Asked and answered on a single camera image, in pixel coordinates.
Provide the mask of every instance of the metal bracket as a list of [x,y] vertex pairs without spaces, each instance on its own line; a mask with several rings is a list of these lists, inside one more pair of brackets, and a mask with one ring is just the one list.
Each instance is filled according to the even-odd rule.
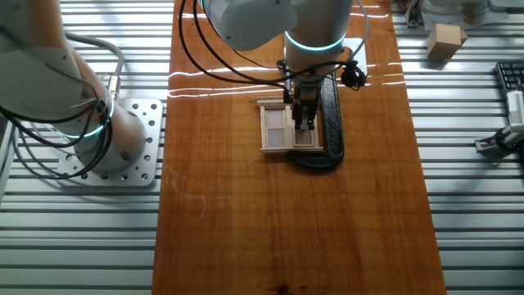
[[[64,188],[86,187],[146,187],[153,183],[156,174],[156,158],[160,143],[160,129],[164,105],[157,99],[120,99],[118,103],[140,118],[146,128],[147,142],[140,157],[127,169],[99,174],[90,171],[86,176],[59,180]],[[57,171],[72,175],[84,168],[77,157],[63,155],[58,161]]]

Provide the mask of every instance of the keyboard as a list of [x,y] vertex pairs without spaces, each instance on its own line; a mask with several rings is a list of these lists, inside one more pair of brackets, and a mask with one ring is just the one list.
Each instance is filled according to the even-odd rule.
[[495,66],[495,72],[499,77],[500,86],[505,97],[508,92],[517,89],[517,78],[523,81],[524,61],[516,62],[499,62]]

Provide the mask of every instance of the black electrical cord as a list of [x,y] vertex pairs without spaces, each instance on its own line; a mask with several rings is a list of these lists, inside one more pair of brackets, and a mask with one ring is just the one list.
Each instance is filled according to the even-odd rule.
[[89,112],[89,115],[88,115],[88,118],[86,120],[86,124],[84,126],[84,129],[82,130],[82,133],[80,134],[80,136],[78,138],[76,138],[75,140],[73,141],[70,141],[68,143],[63,143],[63,144],[59,144],[59,143],[53,143],[53,142],[50,142],[46,139],[43,139],[41,138],[40,136],[38,136],[37,134],[33,133],[32,131],[30,131],[28,128],[26,128],[25,126],[23,126],[17,119],[15,119],[14,117],[11,117],[9,116],[3,108],[0,108],[0,114],[2,114],[3,116],[5,116],[14,126],[16,126],[16,128],[24,131],[25,134],[29,135],[32,139],[42,143],[42,144],[45,144],[45,145],[48,145],[50,147],[53,147],[53,148],[69,148],[69,147],[72,147],[78,143],[80,143],[85,135],[87,134],[88,130],[89,130],[89,126],[90,126],[90,123],[91,123],[91,119],[93,118],[93,113],[94,111],[96,110],[97,106],[100,104],[102,100],[98,99],[96,103],[93,104],[93,107],[91,108],[91,111]]
[[198,0],[193,0],[193,20],[195,21],[195,27],[196,27],[196,31],[198,32],[198,35],[200,36],[200,39],[201,41],[204,43],[204,45],[206,46],[207,50],[218,60],[220,61],[220,63],[222,65],[224,65],[225,67],[227,67],[230,71],[232,71],[233,73],[241,76],[242,78],[244,79],[248,79],[249,81],[252,81],[254,82],[255,84],[267,84],[267,85],[270,85],[270,86],[274,86],[274,87],[279,87],[281,89],[283,89],[284,91],[288,91],[288,89],[286,88],[286,86],[284,85],[280,85],[280,84],[276,84],[276,83],[268,83],[266,80],[263,80],[263,79],[257,79],[257,78],[254,78],[254,77],[251,77],[249,75],[246,75],[244,73],[242,73],[241,71],[238,71],[236,70],[235,68],[233,68],[232,66],[230,66],[222,57],[220,57],[220,55],[210,46],[210,44],[207,42],[206,40],[206,37],[204,36],[204,34],[202,33],[202,30],[201,30],[201,27],[200,27],[200,23],[199,23],[199,20],[198,20],[198,10],[197,10],[197,4],[198,4]]
[[104,120],[106,120],[107,123],[106,123],[105,128],[101,131],[103,133],[103,135],[104,135],[104,142],[103,142],[103,144],[100,145],[100,148],[98,149],[97,154],[95,154],[95,156],[91,160],[91,162],[89,164],[87,164],[82,170],[79,170],[78,172],[76,172],[76,173],[74,173],[72,175],[58,173],[58,172],[52,170],[51,168],[45,166],[32,153],[32,151],[30,150],[29,146],[27,145],[27,142],[25,141],[25,136],[24,136],[24,134],[22,133],[21,130],[19,130],[20,138],[22,140],[22,143],[23,143],[25,149],[27,150],[27,153],[29,153],[29,155],[31,156],[31,158],[33,159],[34,162],[36,162],[39,166],[44,168],[47,172],[50,172],[50,173],[54,174],[55,176],[52,176],[52,175],[41,175],[37,171],[35,171],[31,167],[29,167],[29,165],[27,165],[27,163],[25,162],[24,158],[20,154],[20,150],[18,149],[18,146],[16,145],[16,136],[13,133],[11,135],[12,136],[11,143],[12,143],[12,146],[13,146],[13,148],[15,150],[15,154],[18,157],[20,163],[22,163],[22,165],[27,170],[29,170],[29,172],[31,172],[34,175],[37,175],[40,179],[65,180],[65,179],[71,179],[73,177],[84,175],[85,173],[88,173],[94,166],[96,166],[102,160],[102,158],[106,155],[106,153],[109,150],[109,147],[111,145],[111,140],[113,138],[113,127],[112,127],[111,118],[109,117],[107,109],[105,110],[105,112],[106,112],[105,113],[106,117],[104,118]]
[[262,65],[261,65],[260,63],[258,63],[258,62],[253,61],[253,60],[250,59],[250,58],[244,57],[242,54],[240,54],[238,51],[236,51],[236,50],[234,50],[234,49],[233,49],[233,52],[235,52],[239,57],[241,57],[241,58],[245,59],[246,61],[248,61],[248,62],[250,62],[250,63],[252,63],[252,64],[254,64],[254,65],[257,65],[257,66],[259,66],[259,67],[263,67],[263,68],[265,68],[265,69],[271,69],[271,70],[272,70],[272,69],[278,69],[277,67],[262,66]]
[[253,83],[252,81],[247,81],[247,80],[239,80],[239,79],[230,79],[230,78],[225,78],[225,77],[222,77],[222,76],[219,76],[219,75],[215,75],[213,73],[210,73],[209,71],[207,71],[206,69],[204,69],[200,64],[198,64],[197,61],[195,61],[195,59],[193,58],[192,54],[189,52],[189,49],[187,49],[187,44],[186,44],[186,40],[183,36],[183,9],[185,8],[186,6],[186,2],[187,0],[182,0],[182,2],[180,3],[180,12],[178,14],[178,36],[179,36],[179,39],[180,39],[180,43],[182,44],[182,50],[184,51],[184,53],[186,54],[187,58],[189,58],[189,61],[199,70],[201,71],[202,73],[204,73],[205,75],[208,75],[209,77],[211,78],[215,78],[215,79],[219,79],[221,81],[224,81],[224,82],[229,82],[229,83],[239,83],[239,84],[256,84],[256,83]]
[[228,78],[224,78],[224,77],[221,77],[221,76],[217,76],[217,75],[213,75],[209,72],[207,72],[205,69],[203,69],[196,61],[195,59],[191,56],[191,54],[189,53],[188,49],[187,49],[187,46],[186,46],[186,43],[185,43],[185,40],[184,40],[184,37],[183,37],[183,30],[182,30],[182,19],[183,19],[183,10],[185,8],[185,5],[186,5],[186,2],[187,0],[182,0],[182,3],[180,4],[180,12],[178,14],[178,34],[179,34],[179,37],[180,37],[180,42],[182,43],[182,46],[183,46],[183,50],[184,52],[186,53],[187,57],[189,58],[189,60],[191,61],[191,63],[200,71],[204,72],[204,74],[210,76],[210,77],[213,77],[213,78],[216,78],[216,79],[220,79],[222,81],[225,81],[225,82],[233,82],[233,83],[241,83],[241,84],[267,84],[267,85],[271,85],[271,84],[275,84],[275,83],[279,83],[279,82],[284,82],[286,80],[289,80],[289,79],[294,79],[300,75],[303,75],[303,74],[308,74],[308,75],[313,75],[315,70],[317,70],[318,68],[320,67],[323,67],[323,66],[338,66],[335,70],[338,70],[340,69],[342,66],[350,66],[350,62],[351,60],[353,59],[353,57],[355,57],[355,55],[359,52],[359,50],[363,47],[365,41],[367,40],[368,38],[368,34],[369,34],[369,19],[368,19],[368,14],[367,12],[365,11],[365,8],[364,6],[362,5],[361,1],[360,0],[357,0],[357,3],[359,4],[360,8],[362,9],[363,11],[363,14],[364,14],[364,19],[366,21],[366,33],[363,37],[363,40],[361,42],[361,44],[355,49],[355,51],[353,51],[350,55],[350,57],[346,60],[346,61],[326,61],[326,62],[323,62],[323,63],[319,63],[317,65],[313,65],[313,66],[310,66],[306,69],[303,69],[303,70],[300,70],[298,72],[295,72],[295,73],[291,73],[290,75],[288,76],[285,76],[281,79],[271,79],[271,80],[265,80],[265,79],[258,79],[260,82],[262,83],[254,83],[253,81],[245,81],[245,80],[235,80],[235,79],[228,79]]

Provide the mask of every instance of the wooden table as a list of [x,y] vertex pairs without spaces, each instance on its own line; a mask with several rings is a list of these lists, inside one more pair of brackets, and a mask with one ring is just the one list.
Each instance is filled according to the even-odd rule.
[[[259,154],[255,98],[282,90],[200,73],[181,49],[179,4],[153,294],[270,295],[282,286],[289,294],[445,294],[389,0],[364,1],[369,86],[339,87],[346,157],[329,172]],[[201,44],[191,5],[186,11],[191,53],[233,77]],[[231,65],[278,77],[236,56],[203,17],[201,25]],[[355,7],[348,37],[363,34]],[[282,47],[279,37],[246,55],[274,66]]]

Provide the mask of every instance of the bolt hole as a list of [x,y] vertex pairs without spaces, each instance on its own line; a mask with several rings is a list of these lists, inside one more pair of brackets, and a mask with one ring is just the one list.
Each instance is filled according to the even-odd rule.
[[122,157],[122,160],[126,161],[126,162],[132,162],[133,159],[131,159],[131,156],[129,155],[128,152],[126,151],[120,151],[120,156]]

